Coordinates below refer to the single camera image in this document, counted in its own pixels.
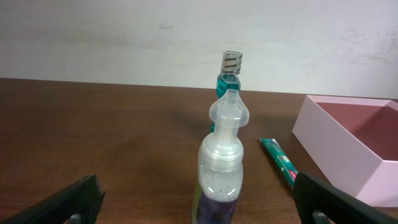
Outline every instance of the foam pump bottle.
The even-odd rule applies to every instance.
[[[229,224],[243,181],[243,145],[238,129],[249,121],[239,91],[226,93],[210,107],[214,132],[199,149],[198,182],[192,206],[193,224]]]
[[[238,75],[241,73],[242,64],[241,52],[227,50],[223,54],[223,62],[221,63],[221,73],[217,77],[216,94],[221,98],[227,89],[241,90],[241,82]],[[211,125],[211,132],[214,131],[215,124]]]

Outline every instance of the wooden table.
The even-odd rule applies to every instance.
[[[244,181],[234,223],[300,223],[258,139],[325,179],[292,134],[305,95],[242,91]],[[197,153],[215,90],[0,79],[0,220],[96,173],[97,223],[190,223]],[[383,208],[398,217],[398,209]]]

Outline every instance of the pink box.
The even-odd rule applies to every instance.
[[[338,189],[371,206],[398,207],[398,104],[307,96],[293,128]]]

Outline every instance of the clear plastic bottle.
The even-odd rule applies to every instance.
[[[238,74],[241,73],[243,54],[240,52],[227,50],[223,54],[223,62],[221,64],[221,73],[217,78],[216,94],[221,98],[227,89],[241,90],[241,82]],[[211,132],[214,131],[214,123],[211,125]]]
[[[238,129],[249,121],[239,91],[226,93],[210,107],[215,131],[199,149],[198,182],[192,206],[193,224],[229,224],[243,181],[243,145]]]

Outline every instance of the green tube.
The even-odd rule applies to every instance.
[[[260,141],[266,147],[267,152],[269,152],[272,159],[275,160],[278,168],[284,174],[289,185],[293,187],[294,180],[296,178],[296,175],[298,174],[298,171],[293,166],[289,158],[287,158],[285,152],[280,148],[275,139],[260,138]]]

